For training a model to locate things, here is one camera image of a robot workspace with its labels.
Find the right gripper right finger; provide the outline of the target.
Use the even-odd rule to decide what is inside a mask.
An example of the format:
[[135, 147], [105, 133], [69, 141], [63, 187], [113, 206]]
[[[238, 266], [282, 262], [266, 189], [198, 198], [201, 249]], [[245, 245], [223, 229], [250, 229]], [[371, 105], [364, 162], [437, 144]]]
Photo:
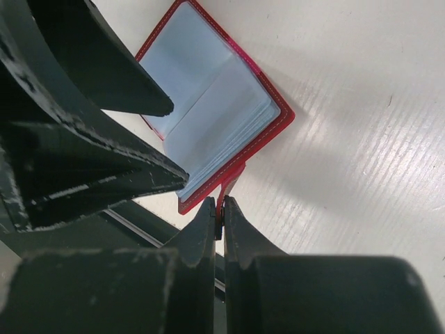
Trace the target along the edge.
[[289, 255], [224, 201], [229, 333], [443, 333], [423, 282], [388, 256]]

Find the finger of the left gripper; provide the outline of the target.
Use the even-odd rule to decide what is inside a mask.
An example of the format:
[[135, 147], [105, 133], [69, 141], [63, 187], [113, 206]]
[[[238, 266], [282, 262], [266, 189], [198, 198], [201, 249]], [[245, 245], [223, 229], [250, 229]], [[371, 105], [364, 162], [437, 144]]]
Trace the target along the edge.
[[99, 108], [163, 117], [174, 104], [92, 1], [29, 1], [43, 37], [76, 87]]
[[188, 174], [99, 108], [52, 54], [28, 5], [1, 2], [4, 232], [59, 228]]

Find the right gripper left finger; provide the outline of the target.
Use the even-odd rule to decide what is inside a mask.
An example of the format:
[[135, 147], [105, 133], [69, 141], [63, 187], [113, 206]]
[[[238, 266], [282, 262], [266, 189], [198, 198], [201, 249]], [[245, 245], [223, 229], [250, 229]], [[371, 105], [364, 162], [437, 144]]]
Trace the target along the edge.
[[5, 287], [2, 333], [212, 333], [216, 204], [160, 248], [40, 249]]

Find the red leather card holder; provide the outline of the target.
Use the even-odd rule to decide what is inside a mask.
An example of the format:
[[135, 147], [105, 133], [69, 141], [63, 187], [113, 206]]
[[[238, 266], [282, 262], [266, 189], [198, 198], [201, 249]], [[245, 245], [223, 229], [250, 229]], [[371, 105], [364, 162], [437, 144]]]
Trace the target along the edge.
[[[137, 53], [136, 58], [139, 63], [145, 52], [154, 41], [157, 33], [161, 30], [161, 28], [164, 27], [167, 19], [170, 18], [174, 9], [176, 9], [182, 2], [184, 1], [174, 2], [167, 13], [162, 17], [161, 21], [156, 25], [155, 29], [152, 31], [144, 45], [141, 47], [140, 51]], [[229, 34], [224, 31], [224, 29], [212, 18], [212, 16], [210, 16], [210, 14], [208, 14], [205, 9], [203, 9], [203, 7], [198, 2], [189, 2], [191, 2], [198, 9], [199, 13], [204, 15], [204, 18], [208, 20], [211, 26], [217, 30], [223, 40], [225, 42], [228, 42], [229, 46], [236, 52], [236, 54], [241, 56], [241, 58], [246, 61], [248, 67], [253, 71], [255, 77], [258, 78], [260, 83], [265, 86], [266, 92], [271, 94], [272, 100], [278, 106], [280, 114], [262, 132], [260, 132], [254, 139], [252, 139], [238, 154], [236, 154], [220, 170], [218, 170], [216, 174], [211, 177], [210, 180], [205, 182], [204, 185], [197, 190], [197, 193], [194, 193], [185, 202], [182, 202], [177, 196], [178, 212], [181, 215], [189, 213], [189, 211], [191, 211], [201, 201], [203, 201], [214, 189], [220, 189], [220, 194], [222, 196], [228, 194], [234, 183], [243, 172], [247, 160], [250, 157], [254, 156], [258, 151], [260, 151], [260, 149], [267, 145], [284, 129], [286, 129], [295, 118], [293, 109], [289, 106], [289, 104], [282, 97], [276, 87], [274, 87], [270, 79], [253, 61], [253, 59], [234, 41], [234, 39]], [[142, 114], [142, 118], [149, 125], [149, 123], [144, 118], [145, 116], [147, 115]]]

